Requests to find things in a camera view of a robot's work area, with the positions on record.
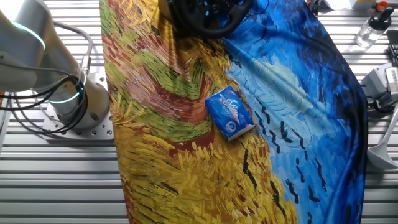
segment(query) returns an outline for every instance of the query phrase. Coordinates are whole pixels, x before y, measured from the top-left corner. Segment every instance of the yellow brushstroke pattern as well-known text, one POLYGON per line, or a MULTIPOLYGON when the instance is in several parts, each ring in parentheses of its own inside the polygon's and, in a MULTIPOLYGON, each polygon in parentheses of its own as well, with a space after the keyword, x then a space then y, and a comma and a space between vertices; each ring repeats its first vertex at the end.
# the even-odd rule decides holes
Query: yellow brushstroke pattern
POLYGON ((298 223, 267 141, 251 131, 226 142, 207 115, 207 97, 238 88, 222 42, 176 37, 156 0, 100 3, 130 222, 298 223))

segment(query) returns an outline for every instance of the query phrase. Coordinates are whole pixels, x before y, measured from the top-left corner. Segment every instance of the van gogh painting print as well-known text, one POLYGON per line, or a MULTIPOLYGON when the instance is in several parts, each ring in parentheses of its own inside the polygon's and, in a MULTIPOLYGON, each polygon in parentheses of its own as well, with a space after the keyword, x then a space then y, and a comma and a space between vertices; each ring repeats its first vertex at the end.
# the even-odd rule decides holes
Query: van gogh painting print
POLYGON ((177 37, 157 0, 100 4, 131 223, 360 221, 366 99, 303 0, 255 1, 219 40, 177 37), (256 125, 231 142, 205 108, 227 86, 256 125))

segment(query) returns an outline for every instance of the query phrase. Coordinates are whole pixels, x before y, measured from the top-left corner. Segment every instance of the packet label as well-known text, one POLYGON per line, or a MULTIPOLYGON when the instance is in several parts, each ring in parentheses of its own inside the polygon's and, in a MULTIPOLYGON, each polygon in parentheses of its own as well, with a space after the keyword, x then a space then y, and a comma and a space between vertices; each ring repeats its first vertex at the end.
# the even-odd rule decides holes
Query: packet label
POLYGON ((228 141, 254 128, 250 114, 231 86, 207 98, 205 103, 217 128, 228 141))

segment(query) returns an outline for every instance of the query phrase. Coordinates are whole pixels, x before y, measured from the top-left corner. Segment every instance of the cable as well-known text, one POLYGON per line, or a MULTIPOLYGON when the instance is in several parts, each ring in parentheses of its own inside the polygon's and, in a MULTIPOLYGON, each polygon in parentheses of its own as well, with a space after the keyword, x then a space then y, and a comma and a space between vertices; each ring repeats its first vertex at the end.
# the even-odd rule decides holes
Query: cable
POLYGON ((19 69, 23 69, 23 70, 31 70, 31 71, 59 72, 59 73, 62 73, 64 75, 66 75, 66 76, 73 76, 73 75, 67 73, 64 70, 56 69, 56 68, 35 68, 35 67, 28 67, 28 66, 13 65, 13 64, 10 64, 10 63, 4 63, 1 60, 0 60, 0 65, 4 65, 4 66, 7 66, 7 67, 12 67, 12 68, 19 68, 19 69))
MULTIPOLYGON (((71 75, 71 74, 69 74, 69 73, 67 73, 67 72, 65 72, 65 71, 63 71, 63 70, 61 70, 61 69, 56 69, 56 68, 36 68, 36 67, 28 67, 28 66, 20 66, 20 65, 13 65, 13 64, 10 64, 10 63, 4 63, 4 62, 2 62, 1 61, 1 59, 0 59, 0 65, 4 65, 4 66, 7 66, 7 67, 12 67, 12 68, 18 68, 18 69, 23 69, 23 70, 32 70, 32 71, 41 71, 41 72, 58 72, 58 73, 62 73, 62 74, 64 74, 64 75, 66 75, 66 76, 75 76, 75 77, 78 77, 78 83, 80 82, 80 77, 81 77, 81 75, 79 75, 79 76, 76 76, 76 75, 71 75)), ((62 80, 59 80, 59 81, 57 81, 57 82, 55 82, 54 84, 52 84, 52 85, 56 85, 56 84, 58 84, 58 83, 60 83, 62 80)), ((33 97, 40 97, 40 96, 42 96, 42 95, 44 95, 44 94, 46 94, 46 93, 39 93, 39 94, 37 94, 37 95, 32 95, 31 97, 28 97, 27 96, 27 98, 25 98, 25 99, 31 99, 31 98, 33 98, 33 97)), ((13 98, 13 96, 5 96, 5 95, 0 95, 0 98, 8 98, 8 99, 15 99, 15 98, 13 98)))
POLYGON ((267 9, 268 9, 269 1, 270 1, 270 0, 268 0, 266 8, 265 8, 262 12, 253 12, 253 11, 249 11, 249 13, 251 13, 251 14, 250 14, 250 15, 247 15, 246 18, 244 18, 244 20, 241 22, 241 24, 244 23, 244 22, 246 22, 251 16, 261 15, 261 14, 265 13, 265 12, 267 11, 267 9))
MULTIPOLYGON (((34 100, 35 100, 36 103, 39 102, 39 100, 37 98, 34 98, 34 100)), ((47 112, 45 112, 45 110, 43 109, 42 105, 37 105, 37 106, 43 112, 43 114, 46 115, 46 117, 50 118, 52 121, 59 122, 59 123, 62 122, 62 121, 60 121, 58 119, 52 118, 49 114, 47 114, 47 112)))
MULTIPOLYGON (((84 92, 84 86, 83 86, 82 83, 79 83, 79 85, 80 85, 81 88, 77 88, 76 90, 80 90, 79 93, 83 93, 83 92, 84 92)), ((44 129, 44 128, 38 126, 38 125, 36 125, 34 122, 32 122, 32 121, 26 116, 26 114, 25 114, 23 111, 21 111, 21 114, 23 115, 23 117, 25 117, 25 119, 26 119, 31 125, 35 126, 36 128, 38 128, 38 129, 40 129, 40 130, 42 130, 42 131, 34 130, 34 129, 32 129, 32 128, 26 126, 26 125, 18 118, 18 116, 17 116, 15 110, 12 110, 12 114, 14 115, 15 119, 16 119, 24 128, 26 128, 28 131, 32 131, 33 133, 36 133, 36 134, 64 133, 64 132, 69 131, 69 130, 71 130, 72 128, 74 128, 74 127, 83 119, 83 117, 84 117, 84 115, 85 115, 85 113, 86 113, 86 111, 87 111, 87 107, 88 107, 88 101, 86 100, 86 99, 87 99, 87 94, 85 93, 85 94, 79 94, 79 95, 80 95, 80 96, 83 95, 83 96, 82 96, 82 97, 79 96, 79 99, 80 99, 81 102, 80 102, 80 104, 79 104, 79 106, 78 106, 78 108, 77 108, 77 109, 78 109, 78 114, 77 114, 76 116, 77 116, 78 119, 71 119, 71 121, 70 121, 68 124, 66 124, 65 126, 59 128, 59 129, 57 129, 57 130, 54 130, 54 131, 46 130, 46 129, 44 129)), ((19 101, 18 101, 18 100, 16 100, 16 103, 17 103, 18 107, 20 108, 21 105, 19 104, 19 101)))
MULTIPOLYGON (((0 107, 0 110, 5 110, 5 111, 12 111, 12 110, 28 110, 28 109, 31 109, 31 108, 33 108, 33 107, 35 107, 35 106, 37 106, 37 105, 40 105, 40 104, 42 104, 42 103, 44 103, 46 100, 48 100, 57 90, 58 90, 58 88, 61 86, 61 85, 63 85, 65 82, 67 82, 67 81, 70 81, 70 79, 72 79, 73 80, 73 78, 75 78, 75 77, 73 77, 73 76, 70 76, 70 77, 65 77, 65 78, 63 78, 62 79, 62 82, 60 82, 60 83, 58 83, 56 86, 54 86, 54 87, 52 87, 51 89, 49 89, 49 90, 47 90, 47 91, 49 91, 49 93, 48 93, 48 95, 45 97, 45 98, 43 98, 43 100, 40 100, 39 102, 36 102, 36 103, 34 103, 34 104, 32 104, 32 105, 29 105, 29 106, 25 106, 25 107, 23 107, 23 108, 15 108, 15 109, 12 109, 12 108, 7 108, 7 107, 0 107)), ((8 98, 8 99, 17 99, 17 100, 19 100, 19 99, 31 99, 32 98, 32 96, 20 96, 20 97, 12 97, 12 96, 5 96, 4 98, 8 98)))
POLYGON ((93 50, 93 46, 94 46, 94 42, 93 39, 90 37, 89 34, 87 34, 86 32, 84 32, 83 30, 74 27, 74 26, 70 26, 68 24, 64 24, 62 22, 58 22, 58 21, 53 21, 53 23, 61 28, 70 30, 72 32, 75 32, 77 34, 82 35, 87 41, 88 41, 88 49, 87 49, 87 53, 86 56, 90 56, 91 55, 91 51, 93 50))
POLYGON ((261 15, 261 14, 265 13, 266 10, 268 9, 268 6, 269 6, 269 0, 268 0, 268 3, 267 3, 266 8, 265 8, 262 12, 253 12, 253 11, 249 11, 250 13, 253 13, 253 14, 251 14, 250 16, 261 15))

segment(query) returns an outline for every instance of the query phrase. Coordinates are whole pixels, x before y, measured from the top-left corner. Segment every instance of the aluminum slotted surface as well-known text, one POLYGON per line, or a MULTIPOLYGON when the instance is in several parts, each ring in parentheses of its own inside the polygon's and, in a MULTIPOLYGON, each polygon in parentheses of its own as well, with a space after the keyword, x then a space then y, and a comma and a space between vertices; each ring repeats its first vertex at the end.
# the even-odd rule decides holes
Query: aluminum slotted surface
MULTIPOLYGON (((54 20, 77 26, 92 36, 95 48, 90 77, 105 82, 98 0, 46 3, 54 20)), ((358 80, 374 67, 389 62, 383 54, 388 43, 385 35, 366 53, 356 49, 354 35, 366 16, 334 11, 319 20, 358 80)), ((398 12, 393 14, 393 21, 390 29, 398 30, 398 12)), ((68 30, 56 30, 80 61, 87 41, 68 30)), ((29 103, 33 101, 22 100, 23 105, 29 103)), ((44 115, 38 108, 26 114, 37 124, 43 124, 44 115)), ((381 140, 388 124, 389 116, 369 122, 369 146, 381 140)), ((398 126, 388 150, 398 160, 398 126)), ((398 170, 379 172, 368 166, 362 223, 396 224, 397 209, 398 170)), ((0 223, 128 223, 114 144, 60 141, 49 145, 11 116, 0 154, 0 223)))

